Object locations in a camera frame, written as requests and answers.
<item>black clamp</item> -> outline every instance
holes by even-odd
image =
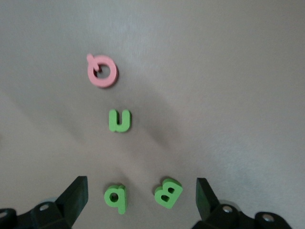
[[[205,178],[197,178],[196,204],[202,221],[193,229],[291,229],[277,214],[258,212],[252,219],[231,205],[220,204]]]
[[[77,177],[55,202],[44,202],[17,216],[0,209],[0,229],[71,229],[88,202],[87,177]]]

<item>green lowercase letter a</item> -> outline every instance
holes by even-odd
[[[112,132],[126,132],[129,130],[132,122],[132,114],[129,110],[123,110],[122,123],[119,124],[119,112],[117,110],[109,111],[109,130]]]

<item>gray surface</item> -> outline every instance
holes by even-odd
[[[74,229],[189,229],[206,177],[250,217],[304,228],[303,0],[2,0],[0,21],[0,207],[87,175]],[[113,88],[90,83],[88,53],[114,59]],[[130,132],[109,131],[112,108],[131,110]],[[166,176],[184,187],[172,210],[152,194]],[[103,201],[117,182],[123,216]]]

